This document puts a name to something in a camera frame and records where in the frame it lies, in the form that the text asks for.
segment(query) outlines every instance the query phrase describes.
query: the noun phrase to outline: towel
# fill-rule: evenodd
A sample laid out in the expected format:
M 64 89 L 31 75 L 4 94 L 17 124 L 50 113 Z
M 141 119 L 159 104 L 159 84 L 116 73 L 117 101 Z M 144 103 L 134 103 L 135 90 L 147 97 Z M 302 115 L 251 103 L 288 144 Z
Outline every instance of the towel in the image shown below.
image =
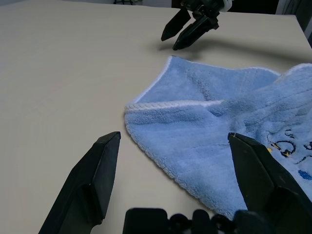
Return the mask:
M 229 132 L 264 144 L 312 198 L 312 64 L 279 74 L 170 57 L 151 86 L 126 105 L 125 124 L 168 176 L 228 218 L 246 209 Z

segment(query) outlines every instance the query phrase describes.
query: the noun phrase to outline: black plastic part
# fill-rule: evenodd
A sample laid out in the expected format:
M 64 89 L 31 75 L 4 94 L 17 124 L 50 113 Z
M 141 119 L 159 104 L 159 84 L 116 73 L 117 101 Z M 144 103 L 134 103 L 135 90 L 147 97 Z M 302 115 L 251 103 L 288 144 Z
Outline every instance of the black plastic part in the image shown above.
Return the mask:
M 253 211 L 237 211 L 233 223 L 236 225 L 236 234 L 275 234 L 271 222 L 265 214 Z
M 250 211 L 264 211 L 278 234 L 312 233 L 312 203 L 292 175 L 256 140 L 228 135 L 239 188 Z
M 173 49 L 180 50 L 192 45 L 204 33 L 219 27 L 217 16 L 224 7 L 223 0 L 184 0 L 181 3 L 182 9 L 166 25 L 161 40 L 174 37 L 189 21 L 190 16 L 187 10 L 193 12 L 195 22 L 183 30 L 176 40 Z
M 167 213 L 163 209 L 132 208 L 127 211 L 123 234 L 166 234 Z
M 230 221 L 227 217 L 216 214 L 212 219 L 211 222 L 218 230 L 222 232 L 232 232 L 235 229 L 235 225 L 232 221 Z
M 191 19 L 186 8 L 181 8 L 179 12 L 167 23 L 161 35 L 161 40 L 167 40 L 174 37 L 181 31 L 183 26 Z
M 169 220 L 169 226 L 174 230 L 175 233 L 183 232 L 189 229 L 191 223 L 192 222 L 182 214 L 175 214 L 171 216 Z
M 125 1 L 125 0 L 117 1 L 117 0 L 114 0 L 114 4 L 117 4 L 117 3 L 122 3 L 122 4 L 124 5 L 124 4 L 125 4 L 125 2 L 129 2 L 131 5 L 133 5 L 132 0 L 129 0 L 129 1 Z
M 181 50 L 189 47 L 206 32 L 211 29 L 217 29 L 218 27 L 217 18 L 212 19 L 206 16 L 201 16 L 180 33 L 173 46 L 173 50 Z
M 192 234 L 217 234 L 218 230 L 210 221 L 209 214 L 204 210 L 196 210 L 192 219 Z
M 68 175 L 39 234 L 89 234 L 106 216 L 120 133 L 100 137 Z

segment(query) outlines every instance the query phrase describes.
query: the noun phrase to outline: table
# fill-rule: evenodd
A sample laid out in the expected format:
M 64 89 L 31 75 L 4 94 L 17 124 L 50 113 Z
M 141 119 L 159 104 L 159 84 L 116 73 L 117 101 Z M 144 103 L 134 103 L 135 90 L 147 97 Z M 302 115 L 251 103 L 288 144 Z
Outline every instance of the table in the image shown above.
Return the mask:
M 131 141 L 124 105 L 169 55 L 286 71 L 312 61 L 295 17 L 222 13 L 190 48 L 161 42 L 177 9 L 25 0 L 0 6 L 0 233 L 37 233 L 72 167 L 99 136 L 121 131 L 107 218 L 93 234 L 122 233 L 131 207 L 168 215 L 204 208 Z

